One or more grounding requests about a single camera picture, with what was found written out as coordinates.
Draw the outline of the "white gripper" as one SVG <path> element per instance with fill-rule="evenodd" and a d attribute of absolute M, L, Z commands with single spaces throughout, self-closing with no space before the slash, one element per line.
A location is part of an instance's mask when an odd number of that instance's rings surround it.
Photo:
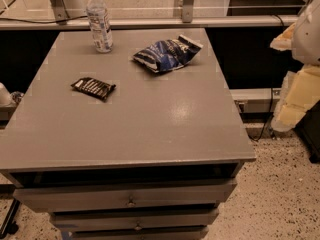
<path fill-rule="evenodd" d="M 320 101 L 320 67 L 313 66 L 320 65 L 320 0 L 312 0 L 296 24 L 291 24 L 274 38 L 270 47 L 278 51 L 292 49 L 295 60 L 310 64 L 297 73 L 289 71 L 283 79 L 271 127 L 286 132 Z"/>

